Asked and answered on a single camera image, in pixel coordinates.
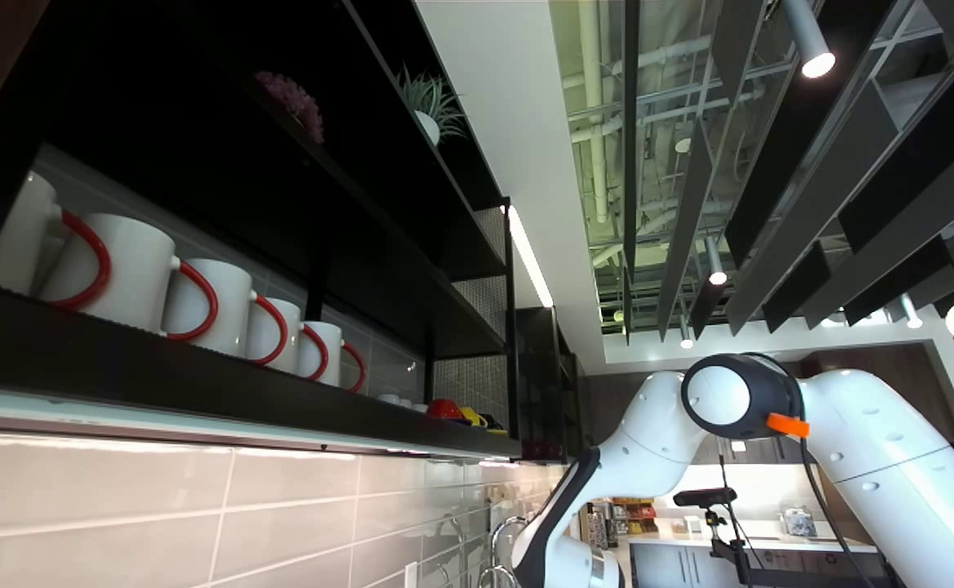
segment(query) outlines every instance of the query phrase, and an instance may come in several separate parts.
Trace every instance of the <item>ceiling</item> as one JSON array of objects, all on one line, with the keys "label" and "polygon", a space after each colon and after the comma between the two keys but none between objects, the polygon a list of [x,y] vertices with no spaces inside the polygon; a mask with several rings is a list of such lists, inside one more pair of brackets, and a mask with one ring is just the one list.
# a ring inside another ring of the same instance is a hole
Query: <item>ceiling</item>
[{"label": "ceiling", "polygon": [[828,77],[774,0],[417,6],[589,373],[954,302],[954,2],[808,2]]}]

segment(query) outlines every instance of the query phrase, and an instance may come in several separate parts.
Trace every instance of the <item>mug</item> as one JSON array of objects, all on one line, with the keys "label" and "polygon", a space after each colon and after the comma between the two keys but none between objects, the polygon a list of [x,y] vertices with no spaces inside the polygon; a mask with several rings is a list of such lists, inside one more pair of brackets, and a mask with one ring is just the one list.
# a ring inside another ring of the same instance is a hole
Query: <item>mug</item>
[{"label": "mug", "polygon": [[180,264],[167,231],[111,214],[92,214],[84,218],[63,214],[63,224],[72,238],[41,291],[43,302],[161,332],[167,285],[176,270],[206,294],[210,310],[200,326],[171,336],[196,341],[210,329],[217,316],[214,285],[196,269]]},{"label": "mug", "polygon": [[189,259],[189,269],[196,269],[214,285],[214,303],[206,302],[210,294],[196,287],[196,280],[176,279],[171,285],[163,329],[200,329],[189,341],[194,345],[225,356],[244,356],[250,310],[255,303],[273,313],[280,332],[276,353],[261,356],[258,364],[276,358],[288,341],[286,316],[278,313],[278,308],[273,308],[267,298],[258,298],[251,291],[251,273],[218,259]]},{"label": "mug", "polygon": [[300,329],[300,308],[286,302],[286,298],[267,298],[273,308],[280,313],[280,322],[276,321],[276,313],[267,313],[265,308],[251,308],[250,310],[250,350],[244,356],[280,368],[280,373],[299,373],[299,329]]},{"label": "mug", "polygon": [[0,287],[30,298],[36,291],[45,238],[60,234],[63,214],[45,177],[30,174],[0,224]]},{"label": "mug", "polygon": [[359,392],[367,381],[364,356],[342,341],[342,326],[326,321],[307,321],[300,341],[300,375],[323,386],[342,386],[342,353],[358,364],[358,381],[351,392]]}]

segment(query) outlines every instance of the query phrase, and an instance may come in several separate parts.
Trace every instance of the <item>black cabinet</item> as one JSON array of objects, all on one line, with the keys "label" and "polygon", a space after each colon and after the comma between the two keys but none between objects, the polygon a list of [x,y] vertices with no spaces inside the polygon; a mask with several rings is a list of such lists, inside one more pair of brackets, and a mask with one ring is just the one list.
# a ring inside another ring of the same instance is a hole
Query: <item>black cabinet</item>
[{"label": "black cabinet", "polygon": [[[51,143],[304,285],[311,316],[336,303],[424,358],[509,353],[453,287],[509,270],[476,224],[501,196],[476,142],[424,142],[392,77],[413,59],[445,75],[410,0],[51,0],[0,91],[0,222]],[[319,101],[323,143],[258,68]],[[509,438],[2,291],[0,390],[515,454]]]},{"label": "black cabinet", "polygon": [[515,310],[515,427],[528,459],[583,452],[576,353],[554,310]]}]

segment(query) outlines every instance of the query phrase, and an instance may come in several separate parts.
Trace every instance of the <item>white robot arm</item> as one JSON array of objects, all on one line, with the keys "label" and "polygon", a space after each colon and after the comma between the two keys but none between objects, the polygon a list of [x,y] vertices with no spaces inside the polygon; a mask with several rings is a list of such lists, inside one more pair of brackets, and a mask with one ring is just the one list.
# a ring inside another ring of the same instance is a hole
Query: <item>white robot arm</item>
[{"label": "white robot arm", "polygon": [[514,543],[527,588],[619,588],[610,553],[564,537],[599,498],[671,493],[707,430],[767,438],[808,427],[808,452],[911,588],[954,585],[954,447],[882,378],[855,368],[791,378],[765,356],[707,356],[653,373],[622,427],[594,447]]}]

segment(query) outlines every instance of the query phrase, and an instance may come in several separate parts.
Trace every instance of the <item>cup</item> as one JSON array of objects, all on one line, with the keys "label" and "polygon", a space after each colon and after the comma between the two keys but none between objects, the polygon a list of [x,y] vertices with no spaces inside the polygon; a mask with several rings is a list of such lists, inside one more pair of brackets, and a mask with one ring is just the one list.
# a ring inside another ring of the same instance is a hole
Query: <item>cup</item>
[{"label": "cup", "polygon": [[367,381],[367,358],[342,341],[342,326],[326,321],[304,321],[300,329],[300,375],[323,386],[342,386],[342,353],[358,364],[358,381],[351,392],[359,392]]},{"label": "cup", "polygon": [[[161,332],[163,298],[175,270],[217,302],[214,285],[196,269],[180,264],[175,238],[148,222],[111,214],[92,214],[81,218],[63,214],[63,224],[72,238],[41,291],[43,302],[63,310],[81,310],[111,322]],[[200,336],[214,322],[214,313],[217,308],[210,308],[200,326],[175,336]]]},{"label": "cup", "polygon": [[45,177],[25,174],[8,222],[0,224],[0,287],[30,298],[36,291],[45,238],[60,234],[63,214]]},{"label": "cup", "polygon": [[300,353],[299,353],[299,329],[300,329],[300,308],[295,302],[286,298],[267,298],[267,303],[276,308],[251,308],[250,310],[250,345],[244,356],[280,368],[280,373],[299,373]]},{"label": "cup", "polygon": [[273,308],[267,298],[258,298],[251,291],[250,270],[218,259],[189,259],[189,264],[214,285],[214,303],[206,302],[210,294],[196,287],[196,280],[176,279],[171,285],[163,329],[171,332],[200,329],[189,342],[225,356],[244,356],[250,310],[255,303],[265,313],[273,313],[273,321],[286,332],[286,316]]}]

